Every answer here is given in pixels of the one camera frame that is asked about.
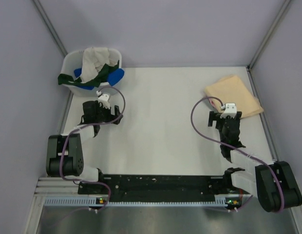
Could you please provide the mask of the cream yellow t shirt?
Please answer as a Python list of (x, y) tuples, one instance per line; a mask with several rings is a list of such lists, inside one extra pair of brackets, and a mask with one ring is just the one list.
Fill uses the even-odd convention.
[(258, 99), (251, 94), (237, 75), (221, 78), (216, 83), (205, 87), (204, 93), (208, 97), (219, 98), (224, 104), (235, 103), (237, 110), (242, 113), (242, 118), (261, 114), (264, 111)]

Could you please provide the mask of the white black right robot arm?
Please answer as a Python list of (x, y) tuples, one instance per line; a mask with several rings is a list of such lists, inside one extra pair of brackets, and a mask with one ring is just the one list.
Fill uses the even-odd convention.
[(226, 170), (223, 189), (233, 193), (241, 188), (251, 193), (267, 212), (301, 206), (302, 194), (287, 162), (264, 162), (246, 152), (239, 139), (241, 116), (237, 112), (235, 117), (222, 118), (211, 111), (208, 117), (208, 126), (215, 124), (219, 131), (222, 156), (237, 165)]

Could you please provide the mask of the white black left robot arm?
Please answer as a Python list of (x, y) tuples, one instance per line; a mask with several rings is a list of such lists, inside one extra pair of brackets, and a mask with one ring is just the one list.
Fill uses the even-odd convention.
[(82, 144), (97, 136), (101, 123), (118, 125), (122, 119), (119, 106), (111, 107), (101, 101), (83, 103), (80, 123), (68, 133), (51, 135), (48, 138), (46, 173), (50, 177), (64, 177), (67, 180), (89, 181), (94, 193), (104, 191), (106, 182), (98, 168), (84, 163)]

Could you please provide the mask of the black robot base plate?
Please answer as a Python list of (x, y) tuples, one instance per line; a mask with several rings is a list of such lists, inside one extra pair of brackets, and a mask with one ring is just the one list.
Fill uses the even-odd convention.
[(101, 182), (110, 187), (114, 202), (213, 201), (216, 195), (240, 196), (240, 190), (229, 187), (222, 175), (106, 174)]

